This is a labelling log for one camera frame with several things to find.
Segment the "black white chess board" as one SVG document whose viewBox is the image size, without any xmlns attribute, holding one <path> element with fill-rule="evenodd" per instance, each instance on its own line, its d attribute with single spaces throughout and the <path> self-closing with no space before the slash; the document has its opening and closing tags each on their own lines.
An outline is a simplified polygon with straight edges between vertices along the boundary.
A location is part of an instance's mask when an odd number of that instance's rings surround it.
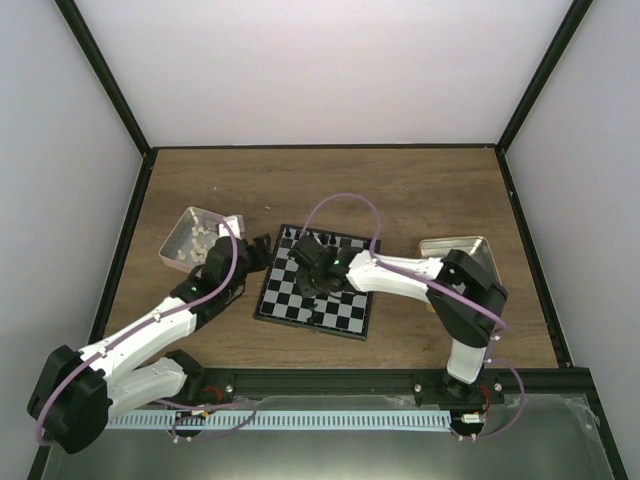
<svg viewBox="0 0 640 480">
<path fill-rule="evenodd" d="M 294 231 L 292 238 L 285 231 Z M 296 284 L 297 266 L 289 258 L 296 243 L 299 226 L 280 226 L 273 250 L 273 263 L 267 270 L 254 311 L 257 320 L 270 321 L 294 327 L 303 327 L 364 341 L 367 339 L 373 295 L 371 293 L 338 292 L 328 296 L 303 298 Z M 324 319 L 315 327 L 306 324 L 313 312 L 322 312 Z"/>
</svg>

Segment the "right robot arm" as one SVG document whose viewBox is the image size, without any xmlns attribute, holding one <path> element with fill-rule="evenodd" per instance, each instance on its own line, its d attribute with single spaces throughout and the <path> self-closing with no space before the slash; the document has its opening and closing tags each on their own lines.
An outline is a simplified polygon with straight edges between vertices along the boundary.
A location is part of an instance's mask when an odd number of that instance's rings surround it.
<svg viewBox="0 0 640 480">
<path fill-rule="evenodd" d="M 470 254 L 452 249 L 442 258 L 409 259 L 323 246 L 305 235 L 289 258 L 305 297 L 380 292 L 430 305 L 452 339 L 445 393 L 465 403 L 479 392 L 489 345 L 506 330 L 502 313 L 508 293 Z"/>
</svg>

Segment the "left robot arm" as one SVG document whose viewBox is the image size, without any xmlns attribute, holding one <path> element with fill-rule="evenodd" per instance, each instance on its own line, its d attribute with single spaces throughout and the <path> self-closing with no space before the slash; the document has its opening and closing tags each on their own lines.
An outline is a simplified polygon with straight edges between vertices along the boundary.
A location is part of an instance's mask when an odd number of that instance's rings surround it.
<svg viewBox="0 0 640 480">
<path fill-rule="evenodd" d="M 27 404 L 42 446 L 77 453 L 107 423 L 157 400 L 196 402 L 204 392 L 198 363 L 173 352 L 145 362 L 173 342 L 200 330 L 242 294 L 249 274 L 272 263 L 271 238 L 219 238 L 204 264 L 191 270 L 161 303 L 115 334 L 73 350 L 51 352 Z"/>
</svg>

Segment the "white chess pieces in tin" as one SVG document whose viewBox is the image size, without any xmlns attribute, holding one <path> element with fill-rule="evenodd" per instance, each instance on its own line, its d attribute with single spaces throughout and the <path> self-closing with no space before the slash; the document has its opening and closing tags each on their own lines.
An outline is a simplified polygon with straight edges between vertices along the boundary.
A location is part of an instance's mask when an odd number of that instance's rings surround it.
<svg viewBox="0 0 640 480">
<path fill-rule="evenodd" d="M 215 229 L 192 227 L 187 244 L 178 250 L 178 259 L 190 260 L 194 265 L 203 263 L 209 248 L 215 243 L 216 234 Z"/>
</svg>

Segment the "pink metal tin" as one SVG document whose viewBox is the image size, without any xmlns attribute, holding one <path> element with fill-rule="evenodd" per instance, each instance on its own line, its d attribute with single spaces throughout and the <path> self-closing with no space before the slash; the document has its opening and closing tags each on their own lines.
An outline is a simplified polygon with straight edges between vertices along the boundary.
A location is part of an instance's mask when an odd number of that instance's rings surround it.
<svg viewBox="0 0 640 480">
<path fill-rule="evenodd" d="M 162 244 L 158 255 L 162 262 L 184 273 L 205 262 L 209 249 L 219 236 L 228 236 L 228 230 L 219 222 L 216 213 L 195 206 L 188 207 Z M 238 239 L 245 237 L 242 215 L 222 218 Z"/>
</svg>

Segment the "yellow metal tin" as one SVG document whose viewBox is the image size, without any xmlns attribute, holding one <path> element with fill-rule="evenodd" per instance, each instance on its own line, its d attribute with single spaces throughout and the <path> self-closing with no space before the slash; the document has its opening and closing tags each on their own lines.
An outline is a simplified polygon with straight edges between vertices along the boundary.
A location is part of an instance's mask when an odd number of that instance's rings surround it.
<svg viewBox="0 0 640 480">
<path fill-rule="evenodd" d="M 451 250 L 460 250 L 478 263 L 494 283 L 501 283 L 489 242 L 482 236 L 424 239 L 419 244 L 419 250 L 422 260 L 426 261 L 426 266 L 419 271 L 419 274 L 423 277 L 429 277 L 431 280 L 435 279 L 442 268 L 442 259 Z"/>
</svg>

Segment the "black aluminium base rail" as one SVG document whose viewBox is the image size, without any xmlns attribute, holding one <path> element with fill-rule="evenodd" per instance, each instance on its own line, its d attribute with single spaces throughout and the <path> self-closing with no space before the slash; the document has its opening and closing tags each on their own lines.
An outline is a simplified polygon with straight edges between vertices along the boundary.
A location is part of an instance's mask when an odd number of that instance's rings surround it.
<svg viewBox="0 0 640 480">
<path fill-rule="evenodd" d="M 502 403 L 516 395 L 519 386 L 527 395 L 597 395 L 586 368 L 519 369 L 489 368 L 470 387 L 455 386 L 442 369 L 213 369 L 201 375 L 198 387 L 187 394 L 192 405 L 207 401 L 271 396 L 410 396 L 421 405 L 441 408 L 477 406 L 485 398 Z"/>
</svg>

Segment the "black enclosure frame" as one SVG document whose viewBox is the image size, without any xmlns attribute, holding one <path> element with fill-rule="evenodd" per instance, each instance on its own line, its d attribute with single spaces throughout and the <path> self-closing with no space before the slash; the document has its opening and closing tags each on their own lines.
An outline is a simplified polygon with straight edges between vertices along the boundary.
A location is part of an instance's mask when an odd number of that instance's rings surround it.
<svg viewBox="0 0 640 480">
<path fill-rule="evenodd" d="M 596 386 L 588 368 L 578 367 L 573 363 L 569 352 L 569 346 L 562 330 L 554 302 L 551 297 L 543 268 L 532 239 L 526 216 L 523 211 L 519 195 L 509 169 L 507 152 L 517 134 L 520 132 L 525 120 L 536 104 L 546 83 L 558 65 L 566 48 L 587 15 L 592 3 L 590 1 L 573 1 L 560 26 L 557 28 L 542 60 L 530 80 L 525 93 L 520 99 L 514 113 L 511 115 L 504 132 L 498 142 L 491 147 L 495 151 L 496 161 L 500 169 L 505 189 L 509 195 L 509 202 L 518 228 L 524 253 L 532 274 L 533 283 L 538 299 L 541 303 L 542 313 L 546 322 L 548 336 L 551 340 L 554 355 L 558 363 L 555 371 L 542 368 L 528 369 L 525 371 L 525 379 L 532 382 L 536 393 L 551 394 L 555 391 L 561 393 L 582 393 L 588 400 L 590 411 L 600 421 L 596 427 L 604 453 L 607 457 L 608 468 L 615 479 L 627 477 L 625 467 L 616 446 L 610 425 L 606 418 L 605 410 L 601 404 Z M 135 119 L 117 80 L 105 60 L 98 43 L 95 41 L 89 26 L 87 25 L 78 5 L 74 1 L 58 1 L 56 3 L 62 17 L 69 26 L 71 33 L 88 60 L 92 70 L 97 76 L 103 90 L 114 106 L 121 122 L 131 136 L 136 148 L 142 155 L 142 163 L 136 179 L 131 201 L 129 203 L 123 227 L 118 239 L 113 261 L 107 276 L 106 284 L 99 302 L 97 314 L 93 322 L 90 340 L 100 340 L 105 333 L 108 316 L 111 313 L 115 300 L 116 287 L 118 286 L 125 260 L 133 239 L 134 230 L 140 216 L 152 170 L 155 166 L 158 147 L 152 147 L 145 138 Z"/>
</svg>

